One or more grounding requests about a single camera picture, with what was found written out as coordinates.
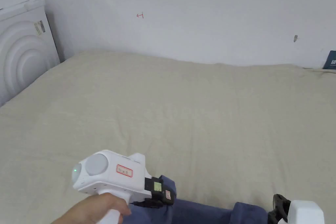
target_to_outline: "finger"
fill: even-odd
[[[119,216],[118,224],[122,224],[123,221],[124,221],[123,215],[120,215],[120,216]]]
[[[118,210],[122,215],[130,215],[131,210],[128,208],[126,201],[122,198],[116,197],[110,193],[101,194],[109,203],[110,209]]]

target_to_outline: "white washing machine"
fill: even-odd
[[[59,64],[44,0],[0,10],[0,107]]]

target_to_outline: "mattress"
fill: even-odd
[[[336,74],[88,51],[0,108],[0,223],[51,223],[86,197],[71,169],[99,150],[146,156],[178,198],[272,209],[275,193],[336,219]]]

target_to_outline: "blue box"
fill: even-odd
[[[330,51],[323,69],[335,69],[336,70],[336,51]]]

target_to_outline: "wall mark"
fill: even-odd
[[[137,14],[137,17],[140,17],[140,16],[142,16],[142,18],[143,18],[143,12],[142,12],[142,14],[141,14],[141,15],[139,15],[139,13]]]

